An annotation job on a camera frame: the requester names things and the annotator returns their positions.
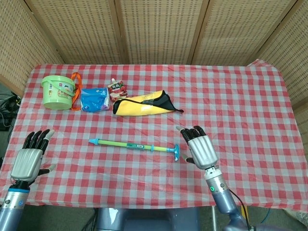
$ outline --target table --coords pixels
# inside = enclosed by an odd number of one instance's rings
[[[129,96],[165,90],[181,113],[116,116],[49,110],[41,80],[78,71],[85,88],[122,79]],[[204,172],[172,153],[94,146],[91,138],[173,147],[189,154],[175,126],[205,128],[229,187],[247,205],[308,212],[308,171],[281,73],[249,66],[39,65],[29,77],[0,173],[0,198],[24,138],[53,128],[43,165],[56,164],[31,186],[32,205],[176,208],[214,205]]]

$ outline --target gray floor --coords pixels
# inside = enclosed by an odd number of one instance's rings
[[[0,93],[10,93],[0,85]],[[0,157],[5,155],[7,148],[8,132],[0,131]],[[19,231],[78,231],[87,223],[88,219],[93,215],[94,211],[91,208],[71,208],[59,206],[31,206],[26,205],[23,217],[19,224]],[[249,220],[251,224],[259,223],[266,215],[267,209],[259,207],[249,207]],[[202,207],[200,210],[200,222],[203,231],[212,230],[211,223],[211,208]],[[222,230],[229,219],[226,216],[218,217],[218,230]],[[304,225],[297,220],[289,217],[283,210],[272,209],[266,224],[278,225],[295,231],[306,231]]]

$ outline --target bucket handle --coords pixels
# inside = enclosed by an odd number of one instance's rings
[[[66,94],[68,94],[68,95],[70,95],[70,96],[74,96],[75,94],[74,93],[71,93],[71,92],[69,92],[69,91],[67,91],[67,90],[65,90],[63,87],[59,87],[59,86],[56,86],[56,85],[54,85],[53,84],[53,82],[51,82],[50,80],[46,80],[48,83],[50,83],[51,85],[53,85],[55,88],[57,88],[58,90],[60,90],[60,91],[62,91],[62,92],[64,92],[64,93],[66,93]]]

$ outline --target robotic arm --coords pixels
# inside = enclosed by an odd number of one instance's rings
[[[0,210],[0,231],[17,230],[30,192],[29,186],[37,176],[54,169],[55,165],[40,169],[43,155],[53,134],[54,130],[49,129],[44,132],[31,132],[23,148],[19,150],[11,172],[11,178],[15,182],[10,186]]]
[[[216,166],[218,157],[210,138],[199,126],[194,126],[192,129],[177,126],[177,129],[181,132],[192,154],[192,157],[184,156],[184,159],[205,171],[205,180],[219,212],[228,214],[230,217],[230,222],[223,229],[224,231],[286,231],[286,229],[263,224],[250,226],[248,220],[244,219],[238,211],[231,195],[232,191]]]

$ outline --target orange strap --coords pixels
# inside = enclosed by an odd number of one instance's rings
[[[73,107],[73,104],[77,100],[78,96],[81,94],[81,89],[82,89],[81,76],[78,72],[74,72],[72,74],[71,79],[74,81],[76,77],[78,79],[78,83],[75,83],[76,91],[75,91],[75,96],[73,97],[72,108],[71,108],[73,111],[79,111],[81,109],[81,107]]]

